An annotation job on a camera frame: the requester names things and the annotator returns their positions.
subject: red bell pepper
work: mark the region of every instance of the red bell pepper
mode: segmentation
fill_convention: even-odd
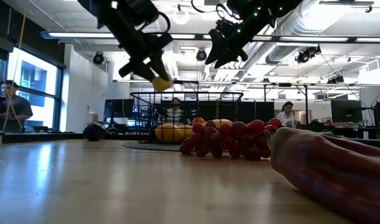
[[[299,190],[361,223],[380,223],[380,148],[310,131],[268,131],[271,166]]]

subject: grape bunch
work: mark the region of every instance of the grape bunch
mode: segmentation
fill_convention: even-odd
[[[274,133],[280,127],[281,122],[275,118],[267,125],[261,120],[249,124],[235,121],[232,125],[222,124],[220,129],[212,121],[206,125],[197,123],[192,127],[193,134],[180,145],[180,152],[195,152],[198,157],[205,157],[210,152],[214,158],[221,158],[224,152],[228,152],[232,158],[242,156],[250,161],[258,161],[271,155],[263,131]]]

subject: wooden table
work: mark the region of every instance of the wooden table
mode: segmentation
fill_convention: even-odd
[[[70,140],[0,149],[0,224],[350,223],[269,161]]]

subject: black wire basket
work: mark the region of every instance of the black wire basket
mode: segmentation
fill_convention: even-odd
[[[134,120],[139,143],[178,144],[192,133],[194,118],[238,120],[238,105],[243,93],[233,92],[136,92]],[[179,105],[173,104],[178,99]]]

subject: person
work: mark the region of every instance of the person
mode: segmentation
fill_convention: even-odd
[[[162,116],[165,123],[174,124],[180,126],[180,115],[182,110],[180,109],[180,100],[175,97],[172,99],[172,108],[166,110],[166,116]]]
[[[34,115],[32,113],[29,101],[21,96],[16,95],[17,89],[18,85],[12,80],[6,80],[1,85],[2,95],[6,97],[6,100],[4,102],[6,112],[0,114],[0,130],[3,130],[4,121],[7,116],[7,123],[6,127],[4,128],[5,133],[21,133],[21,127],[24,126],[24,121]],[[9,108],[9,111],[7,111],[7,103],[9,101],[9,98],[7,97],[8,91],[11,93],[11,106],[14,108],[17,117],[14,116],[11,107]]]
[[[284,127],[296,128],[295,116],[292,112],[293,106],[294,104],[288,101],[282,106],[282,112],[277,114],[277,119]]]

